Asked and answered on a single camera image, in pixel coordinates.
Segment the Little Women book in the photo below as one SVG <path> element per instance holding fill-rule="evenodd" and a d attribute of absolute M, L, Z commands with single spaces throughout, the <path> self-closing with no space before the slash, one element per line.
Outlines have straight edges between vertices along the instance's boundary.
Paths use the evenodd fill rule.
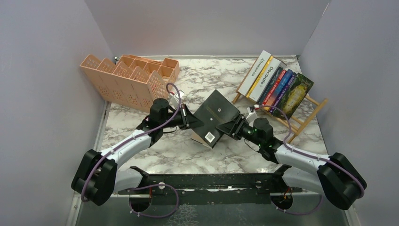
<path fill-rule="evenodd" d="M 266 86 L 264 92 L 262 93 L 262 95 L 260 96 L 259 100 L 258 100 L 258 104 L 262 105 L 263 101 L 265 100 L 266 96 L 268 95 L 268 93 L 270 92 L 272 86 L 274 85 L 275 81 L 277 80 L 277 78 L 279 77 L 280 73 L 282 72 L 283 68 L 282 67 L 278 67 L 276 72 L 274 73 L 274 75 L 272 76 L 271 80 L 269 81 L 268 85 Z"/>

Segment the purple comic paperback book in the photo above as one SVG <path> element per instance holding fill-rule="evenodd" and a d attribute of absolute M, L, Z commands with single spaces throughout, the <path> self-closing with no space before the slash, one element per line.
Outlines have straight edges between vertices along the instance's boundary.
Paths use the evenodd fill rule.
<path fill-rule="evenodd" d="M 286 72 L 286 75 L 284 75 L 282 81 L 276 88 L 279 90 L 279 93 L 276 96 L 274 102 L 272 103 L 272 106 L 276 106 L 279 103 L 279 101 L 283 98 L 285 93 L 289 90 L 292 83 L 295 81 L 296 77 L 297 73 L 293 72 L 292 70 L 288 70 Z"/>

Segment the white Afternoon Tea book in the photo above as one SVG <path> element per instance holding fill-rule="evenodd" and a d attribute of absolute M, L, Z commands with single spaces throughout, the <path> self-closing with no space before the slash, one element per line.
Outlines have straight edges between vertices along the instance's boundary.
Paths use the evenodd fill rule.
<path fill-rule="evenodd" d="M 251 89 L 253 83 L 258 77 L 260 71 L 264 68 L 267 61 L 271 57 L 271 54 L 265 50 L 261 52 L 259 57 L 254 62 L 253 66 L 250 68 L 249 72 L 245 76 L 244 80 L 239 85 L 237 92 L 243 96 L 245 96 L 249 90 Z"/>

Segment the blue Jane Eyre book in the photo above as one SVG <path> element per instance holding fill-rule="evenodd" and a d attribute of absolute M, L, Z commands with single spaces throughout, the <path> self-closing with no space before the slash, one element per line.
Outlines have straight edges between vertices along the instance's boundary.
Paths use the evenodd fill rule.
<path fill-rule="evenodd" d="M 292 76 L 293 71 L 291 69 L 288 69 L 282 79 L 280 80 L 279 84 L 275 88 L 274 92 L 270 96 L 270 98 L 267 100 L 266 105 L 273 105 L 277 96 L 279 93 L 282 91 L 282 89 L 285 87 L 286 83 L 288 80 L 290 80 Z"/>

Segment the yellow Little Prince book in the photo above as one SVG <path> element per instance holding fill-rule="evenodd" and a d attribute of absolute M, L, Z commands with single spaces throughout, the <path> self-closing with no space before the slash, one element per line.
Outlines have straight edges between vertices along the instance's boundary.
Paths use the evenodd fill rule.
<path fill-rule="evenodd" d="M 255 87 L 257 86 L 258 82 L 261 80 L 261 77 L 263 76 L 264 72 L 267 70 L 268 65 L 270 64 L 270 62 L 272 61 L 272 59 L 274 58 L 273 55 L 271 55 L 268 59 L 268 61 L 266 62 L 265 66 L 263 67 L 263 69 L 261 70 L 261 72 L 258 74 L 257 79 L 255 80 L 255 82 L 253 83 L 252 87 L 250 88 L 249 92 L 246 94 L 247 98 L 250 98 L 250 95 L 252 94 L 253 90 L 255 89 Z"/>

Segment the red comic paperback book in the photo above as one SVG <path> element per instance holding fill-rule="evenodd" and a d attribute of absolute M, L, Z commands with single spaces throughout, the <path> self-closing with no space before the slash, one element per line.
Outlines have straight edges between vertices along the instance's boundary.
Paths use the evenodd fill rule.
<path fill-rule="evenodd" d="M 267 93 L 265 100 L 262 102 L 262 105 L 266 105 L 268 103 L 268 101 L 271 98 L 273 92 L 275 91 L 275 89 L 277 88 L 277 86 L 280 83 L 281 79 L 285 75 L 286 70 L 285 69 L 281 69 L 279 72 L 280 72 L 280 74 L 278 75 L 276 80 L 272 83 L 271 89 Z"/>

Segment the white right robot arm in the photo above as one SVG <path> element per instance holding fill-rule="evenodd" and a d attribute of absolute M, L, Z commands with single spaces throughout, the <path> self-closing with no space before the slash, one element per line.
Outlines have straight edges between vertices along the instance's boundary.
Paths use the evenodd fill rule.
<path fill-rule="evenodd" d="M 273 127 L 266 118 L 257 118 L 250 125 L 239 115 L 216 129 L 235 140 L 248 140 L 258 146 L 263 158 L 287 167 L 271 179 L 276 191 L 282 192 L 288 187 L 309 190 L 319 193 L 341 210 L 347 210 L 365 194 L 365 180 L 345 155 L 317 155 L 295 148 L 274 136 Z"/>

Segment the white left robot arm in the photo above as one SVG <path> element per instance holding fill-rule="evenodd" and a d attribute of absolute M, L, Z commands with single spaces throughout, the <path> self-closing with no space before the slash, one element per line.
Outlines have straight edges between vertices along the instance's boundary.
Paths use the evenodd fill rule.
<path fill-rule="evenodd" d="M 72 180 L 72 190 L 80 193 L 82 201 L 91 201 L 97 206 L 104 204 L 112 194 L 125 189 L 143 193 L 148 187 L 144 173 L 132 168 L 118 169 L 139 152 L 154 145 L 164 134 L 164 128 L 178 127 L 181 130 L 204 126 L 185 104 L 173 109 L 166 99 L 156 99 L 149 115 L 134 132 L 119 143 L 97 152 L 85 152 Z"/>

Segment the black hardcover book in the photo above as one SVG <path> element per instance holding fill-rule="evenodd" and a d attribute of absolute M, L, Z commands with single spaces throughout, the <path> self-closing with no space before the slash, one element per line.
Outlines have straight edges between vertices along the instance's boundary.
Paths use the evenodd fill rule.
<path fill-rule="evenodd" d="M 194 113 L 204 126 L 193 129 L 191 139 L 210 148 L 215 147 L 223 136 L 216 127 L 232 121 L 239 114 L 238 108 L 218 90 L 214 90 Z"/>

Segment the dark green thin book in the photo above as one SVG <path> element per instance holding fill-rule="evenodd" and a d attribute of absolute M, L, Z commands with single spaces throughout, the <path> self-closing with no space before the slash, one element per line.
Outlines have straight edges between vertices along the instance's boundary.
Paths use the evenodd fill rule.
<path fill-rule="evenodd" d="M 278 108 L 287 116 L 288 119 L 290 119 L 313 85 L 314 82 L 312 80 L 301 73 L 297 73 L 297 77 L 289 90 L 285 93 L 275 108 L 271 110 L 272 115 L 285 119 L 285 116 L 277 110 Z"/>

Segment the brown Decorate Furniture book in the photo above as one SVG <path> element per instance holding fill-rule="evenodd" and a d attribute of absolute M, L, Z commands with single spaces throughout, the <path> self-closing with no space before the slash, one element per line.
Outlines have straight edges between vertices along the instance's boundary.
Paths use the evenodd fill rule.
<path fill-rule="evenodd" d="M 272 76 L 276 72 L 278 67 L 285 67 L 286 65 L 279 59 L 273 58 L 270 64 L 267 67 L 267 70 L 264 72 L 261 80 L 258 82 L 257 86 L 253 90 L 252 94 L 250 95 L 250 99 L 252 101 L 257 102 L 264 92 L 266 86 L 268 85 L 269 81 L 271 80 Z"/>

